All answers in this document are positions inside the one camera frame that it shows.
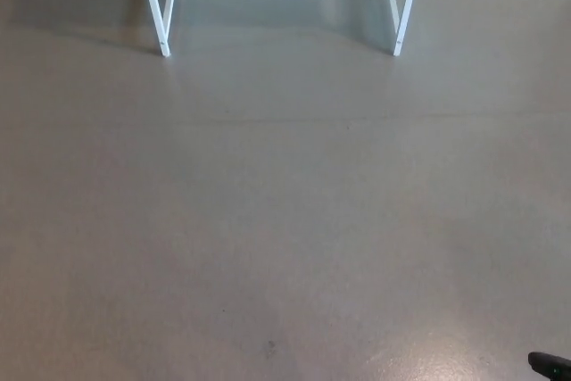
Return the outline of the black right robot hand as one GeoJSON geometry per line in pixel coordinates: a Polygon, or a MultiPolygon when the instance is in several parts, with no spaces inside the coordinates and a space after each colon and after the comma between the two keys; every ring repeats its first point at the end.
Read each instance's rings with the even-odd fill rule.
{"type": "Polygon", "coordinates": [[[571,360],[545,352],[530,352],[527,358],[531,369],[550,381],[570,381],[571,360]]]}

